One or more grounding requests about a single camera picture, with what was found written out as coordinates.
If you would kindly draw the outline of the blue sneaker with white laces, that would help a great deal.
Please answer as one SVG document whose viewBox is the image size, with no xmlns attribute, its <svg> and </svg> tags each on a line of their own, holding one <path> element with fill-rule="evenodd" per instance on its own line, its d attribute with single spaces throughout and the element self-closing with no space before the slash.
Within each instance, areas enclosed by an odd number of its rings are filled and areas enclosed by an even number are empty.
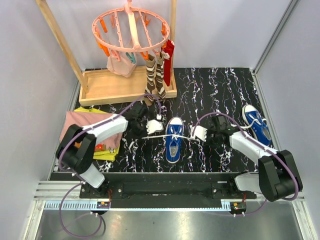
<svg viewBox="0 0 320 240">
<path fill-rule="evenodd" d="M 147 135 L 143 136 L 142 139 L 164 138 L 165 158 L 170 164 L 176 164 L 180 160 L 183 139 L 189 141 L 195 140 L 190 139 L 190 136 L 184 136 L 184 129 L 183 120 L 176 116 L 168 121 L 164 135 Z"/>
</svg>

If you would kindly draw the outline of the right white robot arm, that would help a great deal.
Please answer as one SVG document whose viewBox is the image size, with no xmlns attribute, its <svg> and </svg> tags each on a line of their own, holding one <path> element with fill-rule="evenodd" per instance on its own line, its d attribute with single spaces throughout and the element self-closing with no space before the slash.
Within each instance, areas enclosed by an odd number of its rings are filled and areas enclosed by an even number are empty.
<svg viewBox="0 0 320 240">
<path fill-rule="evenodd" d="M 262 194 L 270 202 L 298 196 L 303 183 L 290 151 L 262 144 L 244 130 L 232 126 L 224 115 L 217 114 L 211 119 L 213 126 L 207 130 L 205 142 L 228 145 L 258 166 L 258 172 L 241 173 L 227 185 L 230 197 L 239 198 L 245 191 Z"/>
</svg>

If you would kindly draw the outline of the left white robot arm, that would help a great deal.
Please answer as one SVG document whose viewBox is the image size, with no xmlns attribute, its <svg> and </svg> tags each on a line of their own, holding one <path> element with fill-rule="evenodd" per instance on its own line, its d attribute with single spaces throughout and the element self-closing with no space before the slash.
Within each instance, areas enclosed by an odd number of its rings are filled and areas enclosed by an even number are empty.
<svg viewBox="0 0 320 240">
<path fill-rule="evenodd" d="M 137 135 L 146 136 L 147 126 L 140 120 L 147 114 L 145 105 L 135 103 L 120 114 L 87 126 L 70 125 L 55 153 L 59 167 L 67 167 L 84 183 L 90 185 L 90 192 L 97 198 L 108 193 L 104 175 L 94 166 L 93 156 L 98 144 L 130 129 Z"/>
</svg>

